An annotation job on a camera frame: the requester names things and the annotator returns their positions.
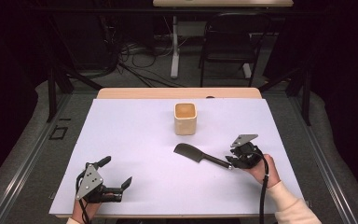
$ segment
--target chair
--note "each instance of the chair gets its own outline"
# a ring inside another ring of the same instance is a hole
[[[262,40],[270,27],[270,18],[255,13],[220,13],[211,17],[204,31],[200,55],[200,86],[203,86],[205,61],[208,63],[251,63],[252,86]]]

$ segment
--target human hand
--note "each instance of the human hand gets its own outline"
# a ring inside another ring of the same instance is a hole
[[[274,159],[269,154],[264,154],[264,158],[267,161],[268,164],[268,184],[267,188],[271,188],[281,182],[277,168],[275,166]],[[261,160],[255,167],[252,169],[243,169],[244,171],[251,174],[255,180],[257,180],[258,183],[263,184],[264,176],[266,175],[266,169],[264,166],[264,160]]]
[[[92,218],[95,216],[95,214],[98,212],[98,209],[101,207],[101,203],[86,203],[83,199],[81,199],[83,204],[86,206],[86,213],[89,217],[89,220],[92,220]],[[75,200],[74,202],[74,211],[72,213],[71,219],[74,221],[84,224],[83,221],[83,210],[81,209],[80,203],[78,200]]]

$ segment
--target desk leg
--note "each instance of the desk leg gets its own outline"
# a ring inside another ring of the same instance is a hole
[[[172,68],[171,78],[178,78],[179,70],[179,48],[178,48],[178,21],[176,16],[173,16],[173,56],[172,56]]]
[[[251,71],[251,67],[249,66],[248,63],[245,63],[242,66],[242,70],[243,70],[243,73],[245,74],[245,78],[250,78],[251,77],[252,71]]]

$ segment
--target knife handle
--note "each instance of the knife handle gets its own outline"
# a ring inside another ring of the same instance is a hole
[[[226,162],[226,161],[219,160],[219,159],[217,159],[217,158],[215,158],[215,157],[213,157],[213,156],[210,156],[210,155],[208,155],[208,154],[205,154],[205,153],[204,153],[203,156],[204,156],[204,159],[205,159],[205,160],[214,162],[214,163],[216,163],[216,164],[218,164],[218,165],[221,165],[221,166],[223,166],[223,167],[226,167],[226,168],[232,170],[231,164],[228,163],[228,162]]]

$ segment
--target table leg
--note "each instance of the table leg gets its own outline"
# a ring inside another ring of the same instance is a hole
[[[178,48],[178,21],[176,16],[173,16],[173,56],[172,56],[172,68],[171,68],[171,78],[178,78],[179,70],[179,48]]]

